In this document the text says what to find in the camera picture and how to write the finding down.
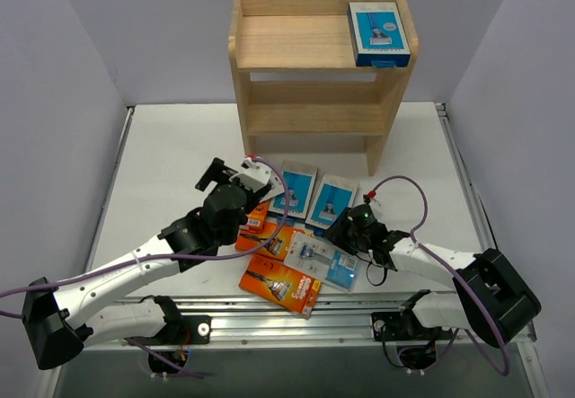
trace white table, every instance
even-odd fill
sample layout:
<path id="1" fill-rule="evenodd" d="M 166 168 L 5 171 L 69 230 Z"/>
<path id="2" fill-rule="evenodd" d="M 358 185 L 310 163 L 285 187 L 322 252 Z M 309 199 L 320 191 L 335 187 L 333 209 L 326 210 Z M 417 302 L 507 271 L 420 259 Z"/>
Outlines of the white table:
<path id="1" fill-rule="evenodd" d="M 264 138 L 258 152 L 277 165 L 283 159 L 296 160 L 316 164 L 323 172 L 359 180 L 356 203 L 386 176 L 411 176 L 429 198 L 429 218 L 419 231 L 419 238 L 458 251 L 480 251 L 431 102 L 402 104 L 374 177 L 367 176 L 362 145 L 354 137 Z M 137 106 L 92 267 L 131 251 L 173 220 L 200 206 L 206 194 L 195 190 L 194 185 L 215 156 L 233 168 L 238 168 L 243 160 L 234 104 Z M 421 199 L 409 183 L 391 181 L 378 191 L 377 198 L 382 203 L 388 228 L 409 230 L 419 222 Z M 233 251 L 233 247 L 222 247 L 219 252 Z M 242 296 L 245 293 L 237 285 L 248 260 L 206 261 L 185 274 L 140 288 L 132 296 Z M 371 273 L 372 280 L 379 280 L 378 270 Z M 390 273 L 384 286 L 372 287 L 361 271 L 353 293 L 413 293 L 422 288 L 445 289 L 405 273 Z M 322 294 L 341 295 L 327 286 Z"/>

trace barcode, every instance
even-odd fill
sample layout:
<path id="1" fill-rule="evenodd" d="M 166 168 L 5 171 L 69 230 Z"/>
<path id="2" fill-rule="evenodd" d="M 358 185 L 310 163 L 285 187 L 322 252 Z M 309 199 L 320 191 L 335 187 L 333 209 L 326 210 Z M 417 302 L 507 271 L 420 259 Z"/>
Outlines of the barcode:
<path id="1" fill-rule="evenodd" d="M 348 262 L 346 263 L 345 267 L 348 270 L 354 270 L 356 268 L 357 259 L 353 259 L 351 257 L 348 258 Z"/>

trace product box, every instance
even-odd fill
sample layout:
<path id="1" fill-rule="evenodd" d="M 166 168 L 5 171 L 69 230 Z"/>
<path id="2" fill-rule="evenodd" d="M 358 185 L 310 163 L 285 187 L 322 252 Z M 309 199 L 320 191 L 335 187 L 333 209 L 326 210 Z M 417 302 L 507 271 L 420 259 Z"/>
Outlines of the product box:
<path id="1" fill-rule="evenodd" d="M 351 207 L 359 182 L 325 174 L 315 193 L 314 202 L 305 222 L 321 229 L 329 228 L 343 209 Z"/>
<path id="2" fill-rule="evenodd" d="M 270 208 L 270 200 L 262 202 L 260 205 L 255 207 L 253 211 L 248 214 L 248 222 L 244 226 L 240 226 L 240 229 L 247 229 L 251 232 L 257 233 L 263 229 L 263 224 L 266 221 L 266 216 L 268 215 L 268 209 Z"/>
<path id="3" fill-rule="evenodd" d="M 312 190 L 314 189 L 317 167 L 311 164 L 289 162 L 284 160 L 281 171 L 289 192 L 289 212 L 291 217 L 305 219 L 309 208 Z M 270 211 L 282 214 L 286 205 L 286 195 L 280 194 L 271 201 Z"/>
<path id="4" fill-rule="evenodd" d="M 394 2 L 349 3 L 356 66 L 406 67 L 411 52 Z"/>
<path id="5" fill-rule="evenodd" d="M 296 234 L 284 264 L 349 293 L 358 276 L 358 259 L 306 234 Z"/>
<path id="6" fill-rule="evenodd" d="M 288 268 L 280 261 L 253 255 L 240 288 L 308 317 L 322 282 Z"/>
<path id="7" fill-rule="evenodd" d="M 265 221 L 259 233 L 240 231 L 237 241 L 235 242 L 235 248 L 244 252 L 260 245 L 274 233 L 276 228 L 278 228 L 277 223 Z M 283 226 L 278 235 L 264 248 L 258 250 L 257 253 L 277 261 L 283 261 L 286 258 L 288 247 L 291 244 L 294 234 L 310 234 L 310 232 L 304 229 L 297 229 L 293 226 Z"/>

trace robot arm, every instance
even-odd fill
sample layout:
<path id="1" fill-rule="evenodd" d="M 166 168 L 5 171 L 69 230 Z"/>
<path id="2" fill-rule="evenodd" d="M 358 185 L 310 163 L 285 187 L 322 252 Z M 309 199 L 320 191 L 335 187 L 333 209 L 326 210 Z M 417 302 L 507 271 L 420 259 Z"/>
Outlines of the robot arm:
<path id="1" fill-rule="evenodd" d="M 323 237 L 349 254 L 369 253 L 375 263 L 389 270 L 415 273 L 451 290 L 424 290 L 402 305 L 402 324 L 414 338 L 433 328 L 460 328 L 474 331 L 492 347 L 500 346 L 476 301 L 454 279 L 453 270 L 487 309 L 505 344 L 541 312 L 534 293 L 498 250 L 457 252 L 416 243 L 410 234 L 388 231 L 379 223 L 368 198 L 362 205 L 346 208 Z M 431 257 L 429 251 L 438 259 Z"/>
<path id="2" fill-rule="evenodd" d="M 236 172 L 215 158 L 196 189 L 216 187 L 201 208 L 150 238 L 133 251 L 69 284 L 26 293 L 22 322 L 38 367 L 58 367 L 99 342 L 147 337 L 147 344 L 166 343 L 181 331 L 182 317 L 167 296 L 137 305 L 115 305 L 118 299 L 158 279 L 184 272 L 203 260 L 190 255 L 215 256 L 220 245 L 234 243 L 240 225 L 270 191 L 271 169 L 251 159 Z M 154 255 L 152 260 L 146 257 Z M 47 284 L 45 278 L 32 285 Z"/>

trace wooden shelf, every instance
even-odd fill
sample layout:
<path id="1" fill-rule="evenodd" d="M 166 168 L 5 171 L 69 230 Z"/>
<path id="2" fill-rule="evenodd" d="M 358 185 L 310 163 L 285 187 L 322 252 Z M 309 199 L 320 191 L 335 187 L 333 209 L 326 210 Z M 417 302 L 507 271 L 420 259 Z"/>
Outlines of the wooden shelf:
<path id="1" fill-rule="evenodd" d="M 385 133 L 373 82 L 252 82 L 248 135 L 269 133 Z"/>
<path id="2" fill-rule="evenodd" d="M 348 24 L 351 1 L 393 1 L 411 59 L 407 67 L 356 67 Z M 370 174 L 383 152 L 419 42 L 405 0 L 234 0 L 228 41 L 243 146 L 265 134 L 365 137 Z M 252 81 L 276 71 L 375 72 L 374 82 Z"/>

